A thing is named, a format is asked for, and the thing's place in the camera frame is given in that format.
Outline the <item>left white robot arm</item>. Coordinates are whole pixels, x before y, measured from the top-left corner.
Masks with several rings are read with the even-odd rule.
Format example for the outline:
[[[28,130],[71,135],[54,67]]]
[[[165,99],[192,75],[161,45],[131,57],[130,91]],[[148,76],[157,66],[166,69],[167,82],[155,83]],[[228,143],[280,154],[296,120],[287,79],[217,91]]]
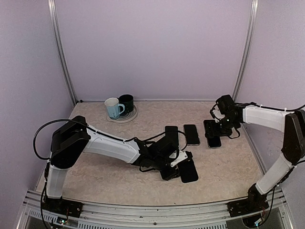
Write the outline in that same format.
[[[64,181],[81,153],[107,156],[138,167],[169,170],[170,175],[175,174],[177,165],[187,158],[186,153],[166,137],[152,143],[138,138],[124,139],[88,125],[85,117],[80,115],[66,120],[52,135],[46,185],[47,202],[56,212],[67,207],[62,198]]]

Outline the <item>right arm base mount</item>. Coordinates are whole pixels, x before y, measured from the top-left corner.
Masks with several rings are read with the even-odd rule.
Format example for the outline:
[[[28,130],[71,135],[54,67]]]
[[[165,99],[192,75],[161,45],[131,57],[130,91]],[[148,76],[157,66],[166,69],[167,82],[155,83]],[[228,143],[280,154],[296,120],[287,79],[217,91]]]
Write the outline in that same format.
[[[245,199],[235,200],[227,203],[230,217],[250,214],[269,208],[267,194],[261,194],[255,184],[248,189],[248,196]]]

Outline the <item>black phone case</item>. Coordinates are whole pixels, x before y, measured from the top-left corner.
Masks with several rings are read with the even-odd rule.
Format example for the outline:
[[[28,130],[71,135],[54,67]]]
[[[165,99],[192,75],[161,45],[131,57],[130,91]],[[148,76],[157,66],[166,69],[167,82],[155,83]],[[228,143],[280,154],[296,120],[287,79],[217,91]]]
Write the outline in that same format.
[[[182,161],[178,164],[178,169],[183,183],[195,182],[198,180],[198,173],[192,159]]]

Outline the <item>black phone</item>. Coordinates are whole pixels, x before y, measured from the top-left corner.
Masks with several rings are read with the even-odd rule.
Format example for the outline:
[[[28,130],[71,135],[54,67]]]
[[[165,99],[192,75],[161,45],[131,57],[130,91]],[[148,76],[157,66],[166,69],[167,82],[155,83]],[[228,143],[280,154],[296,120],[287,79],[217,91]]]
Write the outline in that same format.
[[[177,138],[179,137],[178,127],[167,125],[165,126],[165,136],[168,138]]]
[[[220,137],[207,138],[209,148],[218,148],[222,146]]]

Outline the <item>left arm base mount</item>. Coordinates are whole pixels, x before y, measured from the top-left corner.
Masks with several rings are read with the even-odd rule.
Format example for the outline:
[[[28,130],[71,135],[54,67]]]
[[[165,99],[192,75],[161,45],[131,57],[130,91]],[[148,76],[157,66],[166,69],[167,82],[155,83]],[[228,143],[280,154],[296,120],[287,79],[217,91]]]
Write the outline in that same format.
[[[79,218],[83,204],[78,201],[67,200],[63,198],[46,198],[42,201],[42,209],[52,213],[65,215],[67,217]]]

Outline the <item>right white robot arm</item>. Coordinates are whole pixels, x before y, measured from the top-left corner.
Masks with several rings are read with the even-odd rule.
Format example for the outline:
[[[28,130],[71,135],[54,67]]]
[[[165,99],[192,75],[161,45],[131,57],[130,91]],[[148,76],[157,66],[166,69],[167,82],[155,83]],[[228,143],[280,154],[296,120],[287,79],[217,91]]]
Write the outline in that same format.
[[[244,208],[255,211],[266,195],[283,182],[300,163],[305,161],[305,108],[273,108],[254,102],[237,103],[227,94],[218,98],[210,110],[211,119],[204,120],[205,137],[228,137],[239,133],[242,125],[257,149],[274,149],[282,143],[278,156],[273,156],[265,174],[248,190]]]

